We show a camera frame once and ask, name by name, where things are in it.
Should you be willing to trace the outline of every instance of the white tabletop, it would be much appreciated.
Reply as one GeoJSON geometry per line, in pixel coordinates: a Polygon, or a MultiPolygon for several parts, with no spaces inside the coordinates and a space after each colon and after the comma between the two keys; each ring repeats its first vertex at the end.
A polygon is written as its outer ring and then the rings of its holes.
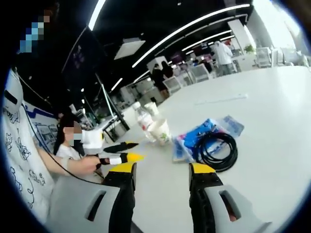
{"type": "MultiPolygon", "coordinates": [[[[300,205],[311,180],[311,73],[275,67],[227,75],[188,86],[159,106],[174,136],[207,118],[231,115],[245,126],[239,156],[219,173],[253,204],[267,232],[279,228],[300,205]],[[245,99],[229,100],[238,94],[245,99]]],[[[142,141],[138,126],[119,141],[142,141]]],[[[172,148],[143,142],[138,162],[133,221],[146,233],[191,233],[189,168],[172,163],[172,148]]]]}

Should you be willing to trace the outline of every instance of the plastic bottle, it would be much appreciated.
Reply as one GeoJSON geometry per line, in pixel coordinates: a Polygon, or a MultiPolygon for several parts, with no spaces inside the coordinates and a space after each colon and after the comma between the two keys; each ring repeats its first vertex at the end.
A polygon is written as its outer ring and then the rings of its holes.
{"type": "Polygon", "coordinates": [[[146,109],[142,108],[139,102],[135,102],[132,106],[135,110],[135,116],[138,125],[142,128],[148,140],[155,142],[156,139],[152,137],[152,135],[147,131],[148,127],[153,123],[150,113],[146,111],[146,109]]]}

